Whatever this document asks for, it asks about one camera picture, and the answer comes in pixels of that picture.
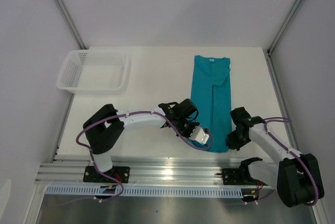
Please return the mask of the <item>teal t-shirt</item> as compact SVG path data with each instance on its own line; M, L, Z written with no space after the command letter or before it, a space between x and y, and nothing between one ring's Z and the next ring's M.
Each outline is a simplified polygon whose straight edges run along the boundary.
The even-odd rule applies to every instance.
M197 107L197 121L213 135L214 153L228 151L226 137L232 132L230 59L194 57L191 101Z

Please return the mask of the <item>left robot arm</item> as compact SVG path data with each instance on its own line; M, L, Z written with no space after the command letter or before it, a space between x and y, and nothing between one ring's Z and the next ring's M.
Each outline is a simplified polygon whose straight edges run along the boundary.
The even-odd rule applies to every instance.
M198 114L198 110L190 99L181 103L160 103L142 113L127 113L117 110L112 104L104 105L83 125L97 166L95 176L102 182L108 182L113 178L113 162L109 151L121 134L128 130L170 127L175 129L178 135L205 145L208 134L201 128L200 123L190 119L192 114Z

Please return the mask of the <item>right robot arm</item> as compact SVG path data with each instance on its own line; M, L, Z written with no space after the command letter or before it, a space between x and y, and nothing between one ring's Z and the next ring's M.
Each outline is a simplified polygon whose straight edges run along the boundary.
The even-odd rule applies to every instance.
M254 142L272 159L273 164L254 157L241 161L239 178L242 183L264 183L277 191L287 207L301 204L314 206L325 195L317 158L303 154L281 140L270 129L272 122L287 123L284 117L252 117L244 107L230 112L236 128L227 135L226 145L239 151Z

